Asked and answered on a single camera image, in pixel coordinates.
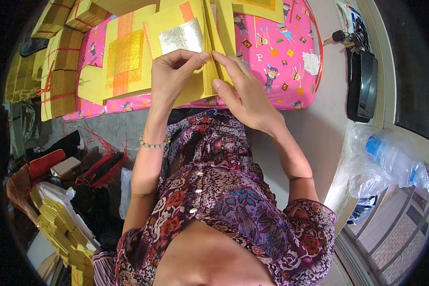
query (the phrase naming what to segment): forearm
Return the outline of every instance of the forearm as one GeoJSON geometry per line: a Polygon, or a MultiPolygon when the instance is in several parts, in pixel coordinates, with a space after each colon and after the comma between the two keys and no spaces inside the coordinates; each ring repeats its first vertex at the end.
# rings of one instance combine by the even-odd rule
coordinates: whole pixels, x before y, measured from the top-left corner
{"type": "MultiPolygon", "coordinates": [[[[167,120],[170,110],[149,111],[143,131],[143,141],[160,144],[166,139],[167,120]]],[[[123,234],[132,228],[141,228],[151,215],[156,204],[157,184],[162,167],[164,148],[140,146],[132,171],[131,199],[124,220],[123,234]]]]}
{"type": "Polygon", "coordinates": [[[289,199],[319,201],[316,194],[313,172],[284,121],[275,125],[270,133],[280,157],[281,167],[289,179],[289,199]]]}

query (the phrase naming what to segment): beaded bracelet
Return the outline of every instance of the beaded bracelet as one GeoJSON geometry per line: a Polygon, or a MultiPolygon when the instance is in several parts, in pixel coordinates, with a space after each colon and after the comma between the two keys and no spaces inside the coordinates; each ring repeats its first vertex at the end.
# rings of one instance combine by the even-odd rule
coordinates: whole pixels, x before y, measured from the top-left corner
{"type": "Polygon", "coordinates": [[[153,144],[148,144],[148,143],[145,143],[144,141],[143,141],[143,133],[140,135],[140,145],[141,146],[144,146],[145,148],[151,148],[151,149],[158,149],[158,148],[163,148],[165,145],[167,145],[167,144],[169,144],[170,143],[170,137],[167,137],[166,139],[165,139],[165,141],[164,142],[162,142],[162,143],[160,143],[160,144],[155,144],[155,145],[153,145],[153,144]]]}

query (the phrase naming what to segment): finger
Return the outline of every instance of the finger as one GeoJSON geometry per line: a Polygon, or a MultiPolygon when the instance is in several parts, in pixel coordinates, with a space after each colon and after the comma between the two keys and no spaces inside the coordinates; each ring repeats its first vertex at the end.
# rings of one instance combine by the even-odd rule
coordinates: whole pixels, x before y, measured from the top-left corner
{"type": "Polygon", "coordinates": [[[241,71],[240,66],[238,66],[237,62],[229,59],[221,53],[216,51],[212,52],[213,58],[225,67],[227,74],[232,79],[234,85],[240,84],[245,78],[245,74],[241,71]]]}
{"type": "Polygon", "coordinates": [[[183,49],[177,49],[173,52],[170,52],[168,54],[164,54],[162,56],[162,60],[167,63],[169,66],[172,66],[172,64],[180,61],[180,60],[188,60],[195,54],[198,54],[197,52],[183,50],[183,49]]]}
{"type": "Polygon", "coordinates": [[[196,53],[193,55],[181,68],[178,69],[180,76],[183,78],[188,78],[196,70],[199,70],[202,65],[210,58],[210,54],[196,53]]]}
{"type": "Polygon", "coordinates": [[[248,69],[246,69],[245,64],[243,63],[243,61],[240,58],[233,57],[233,56],[227,56],[227,57],[237,63],[237,65],[240,67],[240,69],[244,73],[244,75],[246,75],[246,76],[250,75],[250,72],[248,71],[248,69]]]}
{"type": "Polygon", "coordinates": [[[227,107],[229,107],[232,113],[240,110],[241,101],[235,94],[232,92],[230,87],[222,80],[214,80],[213,87],[216,89],[218,96],[224,100],[227,107]]]}

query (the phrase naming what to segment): woman's left hand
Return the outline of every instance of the woman's left hand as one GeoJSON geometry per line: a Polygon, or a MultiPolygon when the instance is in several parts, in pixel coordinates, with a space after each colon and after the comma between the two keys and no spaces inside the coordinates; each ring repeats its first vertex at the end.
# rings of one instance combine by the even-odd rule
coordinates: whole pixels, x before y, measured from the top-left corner
{"type": "Polygon", "coordinates": [[[209,58],[208,53],[183,49],[156,58],[151,68],[151,109],[170,114],[185,83],[209,58]]]}

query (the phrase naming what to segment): woman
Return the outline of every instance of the woman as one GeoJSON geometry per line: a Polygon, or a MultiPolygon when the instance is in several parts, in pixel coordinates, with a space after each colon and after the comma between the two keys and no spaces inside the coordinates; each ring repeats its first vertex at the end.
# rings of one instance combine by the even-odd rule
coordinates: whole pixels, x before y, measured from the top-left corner
{"type": "Polygon", "coordinates": [[[207,110],[167,127],[184,84],[209,58],[177,50],[154,60],[123,236],[115,262],[94,256],[97,285],[313,285],[329,270],[335,214],[318,202],[308,161],[240,59],[213,52],[238,93],[213,81],[230,112],[207,110]],[[243,124],[275,142],[290,185],[283,212],[243,124]],[[169,146],[150,148],[167,138],[169,146]]]}

